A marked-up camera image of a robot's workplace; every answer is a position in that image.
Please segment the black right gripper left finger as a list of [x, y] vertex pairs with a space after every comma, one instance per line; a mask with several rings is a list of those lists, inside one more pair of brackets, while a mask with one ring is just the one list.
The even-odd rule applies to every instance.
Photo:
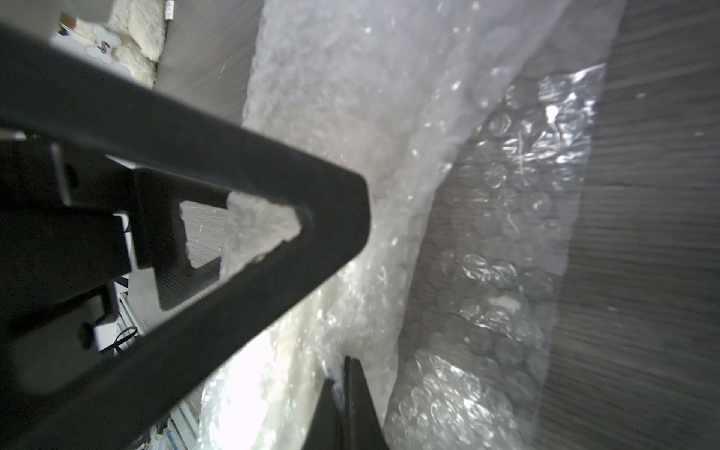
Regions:
[[307, 431], [303, 450], [341, 450], [343, 448], [343, 418], [333, 395], [334, 382], [326, 379], [322, 385], [315, 412]]

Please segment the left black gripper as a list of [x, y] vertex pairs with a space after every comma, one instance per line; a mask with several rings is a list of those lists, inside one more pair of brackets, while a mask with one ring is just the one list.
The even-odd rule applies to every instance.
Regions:
[[[365, 179], [1, 29], [1, 446], [123, 449], [365, 247]], [[219, 281], [183, 215], [298, 236]]]

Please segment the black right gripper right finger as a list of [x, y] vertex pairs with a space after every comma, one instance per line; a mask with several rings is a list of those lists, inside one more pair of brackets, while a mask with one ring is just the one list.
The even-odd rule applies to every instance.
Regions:
[[352, 450], [388, 450], [375, 410], [371, 390], [361, 362], [345, 357], [341, 448]]

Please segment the clear bubble wrap sheet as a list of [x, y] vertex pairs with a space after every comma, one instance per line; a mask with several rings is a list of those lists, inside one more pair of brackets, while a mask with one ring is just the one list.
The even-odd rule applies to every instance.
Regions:
[[243, 124], [367, 180], [365, 249], [206, 382], [299, 449], [357, 358], [393, 449], [530, 449], [622, 1], [268, 1]]

